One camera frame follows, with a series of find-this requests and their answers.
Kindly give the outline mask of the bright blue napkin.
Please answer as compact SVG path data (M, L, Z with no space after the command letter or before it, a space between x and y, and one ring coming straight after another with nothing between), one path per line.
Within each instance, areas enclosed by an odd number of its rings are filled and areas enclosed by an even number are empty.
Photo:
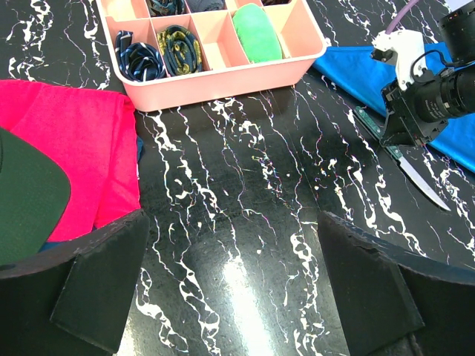
M328 47L312 65L363 105L385 117L382 88L396 78L394 66L371 58L373 47ZM474 171L474 115L450 119L430 146Z

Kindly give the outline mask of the teal plastic knife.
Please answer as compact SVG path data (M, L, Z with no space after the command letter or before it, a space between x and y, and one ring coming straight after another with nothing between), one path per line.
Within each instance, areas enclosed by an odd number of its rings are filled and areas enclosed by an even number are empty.
M354 109L359 122L367 129L372 137L378 142L382 138L382 128L380 128L370 115L361 107ZM442 198L428 185L425 179L417 172L417 170L404 158L401 150L395 146L384 147L386 152L393 158L399 168L404 172L407 178L435 205L445 211L451 211Z

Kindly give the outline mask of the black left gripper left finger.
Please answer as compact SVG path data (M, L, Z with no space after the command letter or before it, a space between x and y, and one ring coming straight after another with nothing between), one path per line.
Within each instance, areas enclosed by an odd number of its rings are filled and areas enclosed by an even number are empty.
M1 266L2 355L118 352L149 233L136 210Z

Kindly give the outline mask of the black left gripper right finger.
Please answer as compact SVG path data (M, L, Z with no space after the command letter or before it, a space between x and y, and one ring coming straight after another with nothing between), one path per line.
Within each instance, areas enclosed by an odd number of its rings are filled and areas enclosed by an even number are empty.
M318 215L318 239L351 355L473 355L474 271Z

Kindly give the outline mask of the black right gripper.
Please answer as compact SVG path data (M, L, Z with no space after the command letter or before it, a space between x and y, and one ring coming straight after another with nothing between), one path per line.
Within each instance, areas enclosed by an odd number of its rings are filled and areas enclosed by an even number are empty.
M456 119L474 112L474 67L424 70L406 90L393 81L381 90L386 107L381 145L420 146L432 142Z

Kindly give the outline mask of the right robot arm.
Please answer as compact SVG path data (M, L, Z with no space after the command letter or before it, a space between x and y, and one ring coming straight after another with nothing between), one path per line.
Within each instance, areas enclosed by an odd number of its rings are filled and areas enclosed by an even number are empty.
M394 66L396 79L382 88L386 107L383 146L420 146L433 141L449 119L474 112L474 2L441 18L438 27L450 60L440 50L438 73L429 70L420 32L396 30L395 18L373 40L372 58Z

